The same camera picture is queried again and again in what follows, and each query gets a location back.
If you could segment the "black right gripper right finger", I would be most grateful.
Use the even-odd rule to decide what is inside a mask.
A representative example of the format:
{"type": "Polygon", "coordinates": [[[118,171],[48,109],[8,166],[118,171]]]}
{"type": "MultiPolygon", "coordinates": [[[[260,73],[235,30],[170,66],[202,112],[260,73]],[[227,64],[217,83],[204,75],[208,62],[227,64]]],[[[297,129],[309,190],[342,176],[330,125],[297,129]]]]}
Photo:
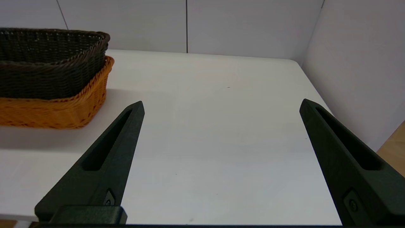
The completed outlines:
{"type": "Polygon", "coordinates": [[[404,177],[320,104],[299,112],[341,223],[404,226],[404,177]]]}

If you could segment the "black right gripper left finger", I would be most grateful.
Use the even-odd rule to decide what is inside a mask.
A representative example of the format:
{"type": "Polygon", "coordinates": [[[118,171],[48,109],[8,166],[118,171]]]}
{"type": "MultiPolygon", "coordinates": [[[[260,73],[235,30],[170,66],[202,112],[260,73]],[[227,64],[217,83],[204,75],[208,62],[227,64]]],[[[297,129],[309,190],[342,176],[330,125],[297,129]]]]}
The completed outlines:
{"type": "Polygon", "coordinates": [[[127,106],[35,206],[40,222],[126,222],[121,203],[145,110],[127,106]]]}

